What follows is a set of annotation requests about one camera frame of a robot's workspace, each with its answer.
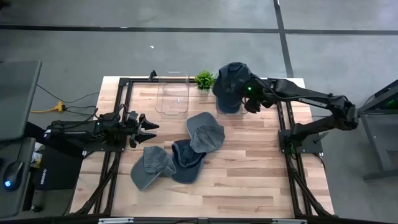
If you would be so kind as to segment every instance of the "concrete floor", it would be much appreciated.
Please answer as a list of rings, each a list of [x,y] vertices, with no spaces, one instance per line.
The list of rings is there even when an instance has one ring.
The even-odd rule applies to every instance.
[[[8,24],[64,26],[278,28],[271,0],[14,0],[0,12]],[[398,29],[395,0],[280,0],[286,29]],[[307,88],[346,95],[359,107],[398,78],[396,35],[287,35],[294,77]],[[286,77],[278,34],[173,32],[50,32],[0,30],[0,60],[41,60],[39,83],[70,101],[99,91],[105,75],[148,75],[151,70],[215,71],[241,61],[262,77]],[[95,105],[96,96],[76,103]],[[57,100],[38,89],[32,109]],[[312,108],[314,116],[327,114]],[[31,114],[41,127],[82,119]],[[378,171],[364,129],[333,130],[322,140],[326,176],[337,215],[398,222],[398,179],[365,183]],[[67,201],[59,206],[64,211]]]

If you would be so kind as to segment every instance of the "wooden table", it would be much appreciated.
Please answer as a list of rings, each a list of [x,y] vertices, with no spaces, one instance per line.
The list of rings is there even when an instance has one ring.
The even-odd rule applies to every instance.
[[[120,77],[104,77],[98,98],[98,114],[112,112]],[[289,79],[304,87],[302,78]],[[130,110],[145,113],[147,119],[160,125],[157,137],[135,149],[126,145],[119,166],[112,216],[117,217],[293,217],[292,199],[284,156],[277,140],[279,120],[276,106],[261,108],[258,114],[226,116],[217,113],[215,96],[200,94],[190,85],[188,117],[208,111],[225,129],[221,149],[205,158],[198,180],[191,185],[179,184],[160,177],[149,188],[138,191],[130,178],[134,163],[145,146],[160,146],[171,152],[176,140],[189,139],[186,119],[165,119],[155,110],[157,84],[135,83]],[[297,123],[312,121],[308,105],[292,102]],[[88,200],[98,185],[104,153],[95,152],[83,161],[71,212]],[[325,171],[319,159],[303,154],[307,184],[319,202],[333,213]],[[301,191],[300,208],[304,211]],[[107,196],[103,197],[103,207]]]

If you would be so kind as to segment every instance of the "dark gray baseball cap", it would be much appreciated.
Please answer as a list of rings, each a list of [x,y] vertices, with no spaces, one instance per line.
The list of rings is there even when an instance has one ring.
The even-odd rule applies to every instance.
[[[194,183],[205,162],[206,153],[197,153],[189,146],[190,140],[175,141],[172,145],[172,160],[176,173],[172,179],[181,184]]]
[[[237,113],[242,104],[243,85],[250,79],[251,71],[245,63],[233,62],[218,70],[213,84],[213,94],[217,97],[217,109],[222,113]]]
[[[138,190],[144,190],[156,177],[170,177],[175,173],[170,154],[159,146],[152,146],[144,147],[144,153],[132,167],[130,175]]]
[[[190,146],[197,152],[213,152],[219,149],[225,139],[224,126],[209,112],[203,112],[187,119],[188,133],[191,137]]]

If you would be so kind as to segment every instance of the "desk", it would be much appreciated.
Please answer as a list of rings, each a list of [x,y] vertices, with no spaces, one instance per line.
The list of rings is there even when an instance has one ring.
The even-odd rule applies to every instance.
[[[98,114],[113,111],[119,78],[104,77],[97,103]],[[289,80],[304,87],[302,78]],[[161,177],[145,192],[138,191],[130,178],[130,171],[142,155],[143,148],[160,146],[171,152],[174,141],[189,139],[185,119],[163,118],[155,110],[156,99],[156,83],[134,84],[129,111],[145,113],[147,119],[159,124],[160,128],[153,130],[157,133],[156,138],[138,145],[135,149],[130,148],[127,143],[121,156],[112,216],[294,217],[285,158],[279,151],[277,131],[280,128],[276,106],[262,108],[258,114],[248,113],[244,116],[218,114],[215,96],[212,93],[199,93],[193,83],[190,85],[188,118],[203,111],[213,114],[225,129],[226,138],[223,146],[206,156],[203,170],[194,184],[179,184],[170,178]],[[296,123],[312,121],[308,105],[292,102],[292,107]],[[71,212],[81,208],[97,187],[103,157],[103,152],[95,152],[83,161]],[[302,157],[309,189],[324,208],[333,213],[321,162],[314,155],[303,154]],[[300,208],[304,211],[299,190],[298,195]],[[106,204],[106,198],[103,197],[102,208]]]

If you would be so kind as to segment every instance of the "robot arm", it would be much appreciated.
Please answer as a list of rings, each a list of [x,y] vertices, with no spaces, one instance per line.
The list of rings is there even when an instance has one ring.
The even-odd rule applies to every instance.
[[[69,139],[85,151],[118,151],[123,150],[126,137],[130,136],[132,148],[137,143],[156,137],[154,133],[145,133],[159,125],[149,122],[145,114],[135,111],[129,113],[125,123],[120,122],[118,113],[101,114],[95,121],[53,121],[47,127],[45,138]]]
[[[295,124],[290,130],[289,141],[301,145],[310,134],[333,128],[352,130],[358,126],[358,110],[345,96],[334,96],[298,87],[286,79],[262,80],[255,75],[243,86],[240,93],[245,100],[245,109],[250,113],[260,112],[261,105],[269,108],[277,102],[299,101],[330,110],[332,115],[308,124]]]

